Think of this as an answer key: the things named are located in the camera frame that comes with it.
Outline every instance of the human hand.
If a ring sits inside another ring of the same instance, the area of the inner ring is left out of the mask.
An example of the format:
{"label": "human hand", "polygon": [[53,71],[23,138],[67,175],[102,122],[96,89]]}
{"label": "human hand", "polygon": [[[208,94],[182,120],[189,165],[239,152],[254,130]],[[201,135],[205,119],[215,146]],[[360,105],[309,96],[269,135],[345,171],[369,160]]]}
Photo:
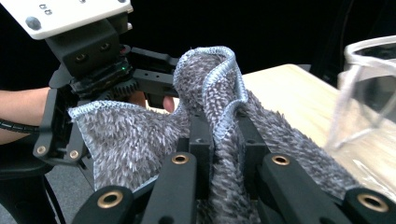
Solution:
{"label": "human hand", "polygon": [[[146,107],[146,98],[145,94],[142,91],[135,91],[129,98],[128,102],[135,104],[135,105],[141,105],[143,107]],[[163,98],[163,108],[169,112],[172,113],[175,110],[175,102],[173,97],[171,96],[165,96]]]}

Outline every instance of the microfiber cloth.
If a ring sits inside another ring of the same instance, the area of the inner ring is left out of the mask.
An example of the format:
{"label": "microfiber cloth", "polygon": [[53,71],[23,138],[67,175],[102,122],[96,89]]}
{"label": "microfiber cloth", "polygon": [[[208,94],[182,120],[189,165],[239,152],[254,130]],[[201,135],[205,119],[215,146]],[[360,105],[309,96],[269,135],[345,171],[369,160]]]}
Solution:
{"label": "microfiber cloth", "polygon": [[272,152],[295,158],[324,191],[343,198],[359,183],[311,139],[266,110],[246,90],[234,53],[225,47],[186,52],[174,73],[179,105],[160,114],[138,105],[96,101],[71,108],[94,160],[95,189],[108,185],[139,189],[161,170],[163,158],[189,137],[191,116],[203,111],[213,132],[209,198],[198,206],[198,222],[254,223],[257,211],[244,188],[238,151],[237,111],[247,114]]}

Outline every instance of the clear plastic container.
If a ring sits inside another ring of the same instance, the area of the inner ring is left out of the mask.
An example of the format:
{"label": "clear plastic container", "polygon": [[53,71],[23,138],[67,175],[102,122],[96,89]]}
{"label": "clear plastic container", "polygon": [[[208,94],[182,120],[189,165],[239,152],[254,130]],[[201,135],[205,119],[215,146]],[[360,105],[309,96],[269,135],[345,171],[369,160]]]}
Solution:
{"label": "clear plastic container", "polygon": [[345,56],[324,149],[364,187],[396,202],[396,36],[349,45]]}

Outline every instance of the black background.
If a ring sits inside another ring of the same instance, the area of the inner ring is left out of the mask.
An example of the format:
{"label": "black background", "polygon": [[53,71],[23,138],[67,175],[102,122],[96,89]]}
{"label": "black background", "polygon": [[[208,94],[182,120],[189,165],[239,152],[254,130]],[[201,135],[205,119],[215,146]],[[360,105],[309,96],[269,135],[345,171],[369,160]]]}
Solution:
{"label": "black background", "polygon": [[[325,69],[315,75],[334,84],[343,69],[345,45],[396,35],[396,1],[355,0],[342,8],[351,2],[135,0],[129,16],[134,29],[120,42],[173,57],[197,47],[226,46],[236,53],[244,74],[284,63],[313,64],[330,46]],[[340,10],[349,14],[334,28]],[[31,39],[3,7],[0,13],[0,88],[46,86],[58,61],[44,40]],[[344,32],[334,35],[334,29]]]}

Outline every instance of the table surface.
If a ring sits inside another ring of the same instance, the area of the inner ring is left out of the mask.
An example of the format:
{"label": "table surface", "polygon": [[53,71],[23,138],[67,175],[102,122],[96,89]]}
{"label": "table surface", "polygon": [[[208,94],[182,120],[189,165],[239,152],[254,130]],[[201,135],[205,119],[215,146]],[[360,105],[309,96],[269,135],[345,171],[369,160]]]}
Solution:
{"label": "table surface", "polygon": [[[246,74],[244,81],[264,108],[284,114],[293,128],[324,147],[338,97],[336,88],[293,64]],[[396,202],[396,150],[376,139],[371,142],[328,153],[363,186]]]}

